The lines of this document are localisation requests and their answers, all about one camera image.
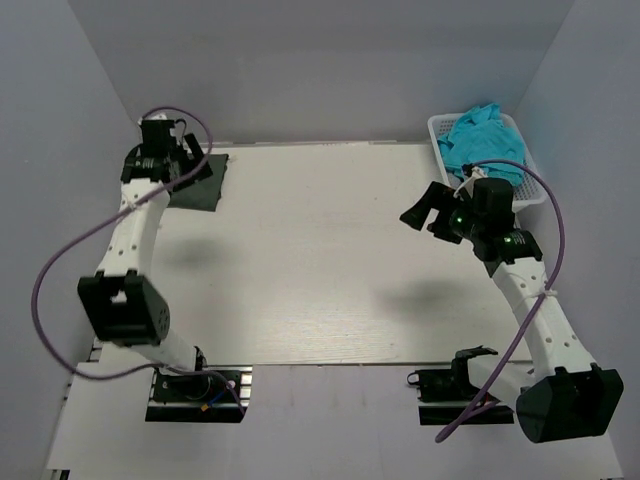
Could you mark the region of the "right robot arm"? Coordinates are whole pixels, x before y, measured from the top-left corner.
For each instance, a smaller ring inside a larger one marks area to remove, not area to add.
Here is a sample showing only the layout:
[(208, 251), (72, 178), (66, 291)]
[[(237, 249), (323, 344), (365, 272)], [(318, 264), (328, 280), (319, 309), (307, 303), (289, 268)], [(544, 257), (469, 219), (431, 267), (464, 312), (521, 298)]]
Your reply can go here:
[(533, 363), (532, 370), (523, 371), (489, 347), (459, 350), (446, 379), (427, 374), (423, 398), (444, 400), (455, 391), (466, 400), (455, 425), (502, 403), (533, 443), (601, 436), (622, 396), (623, 381), (616, 370), (601, 368), (577, 338), (552, 292), (534, 236), (516, 225), (513, 196), (506, 180), (476, 180), (467, 193), (433, 182), (400, 217), (437, 239), (472, 244), (509, 304), (519, 325), (516, 338), (526, 343)]

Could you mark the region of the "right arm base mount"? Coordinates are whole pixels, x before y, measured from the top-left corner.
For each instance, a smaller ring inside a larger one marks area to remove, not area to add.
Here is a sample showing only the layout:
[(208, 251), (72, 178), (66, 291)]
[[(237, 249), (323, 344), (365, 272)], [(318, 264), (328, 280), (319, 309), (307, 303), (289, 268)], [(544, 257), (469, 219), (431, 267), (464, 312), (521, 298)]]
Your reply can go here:
[[(421, 426), (446, 426), (466, 408), (475, 393), (462, 393), (454, 383), (449, 368), (421, 369), (406, 377), (409, 387), (418, 392), (418, 414)], [(463, 422), (463, 425), (510, 425), (514, 414), (503, 405), (478, 414)]]

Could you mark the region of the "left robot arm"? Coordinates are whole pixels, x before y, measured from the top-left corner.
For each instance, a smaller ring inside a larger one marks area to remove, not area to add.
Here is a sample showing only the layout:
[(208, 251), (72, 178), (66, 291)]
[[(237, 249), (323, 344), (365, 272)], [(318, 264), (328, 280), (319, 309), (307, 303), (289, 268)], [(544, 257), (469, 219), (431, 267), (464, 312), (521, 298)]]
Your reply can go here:
[(99, 340), (130, 349), (157, 368), (180, 370), (177, 387), (199, 399), (211, 387), (202, 354), (171, 328), (167, 301), (150, 279), (160, 220), (171, 196), (182, 189), (171, 182), (205, 158), (195, 135), (182, 140), (170, 121), (143, 124), (143, 141), (125, 157), (120, 178), (119, 217), (107, 251), (94, 274), (78, 281), (81, 304)]

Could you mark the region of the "dark grey t shirt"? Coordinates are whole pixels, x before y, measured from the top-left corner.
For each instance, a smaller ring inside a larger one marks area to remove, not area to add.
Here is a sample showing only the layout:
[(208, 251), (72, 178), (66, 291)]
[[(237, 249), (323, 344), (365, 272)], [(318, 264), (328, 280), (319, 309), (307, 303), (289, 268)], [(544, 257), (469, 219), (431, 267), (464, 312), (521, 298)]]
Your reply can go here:
[(170, 193), (169, 208), (215, 212), (222, 198), (222, 184), (230, 159), (228, 154), (213, 154), (208, 163), (190, 180)]

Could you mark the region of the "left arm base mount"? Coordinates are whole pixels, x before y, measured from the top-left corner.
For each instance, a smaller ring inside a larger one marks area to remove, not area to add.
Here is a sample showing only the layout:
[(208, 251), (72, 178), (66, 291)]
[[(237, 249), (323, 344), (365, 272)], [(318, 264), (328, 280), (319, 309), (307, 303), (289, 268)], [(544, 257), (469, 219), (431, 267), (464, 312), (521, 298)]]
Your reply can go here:
[(239, 424), (246, 413), (252, 368), (222, 368), (208, 377), (155, 373), (146, 408), (148, 423)]

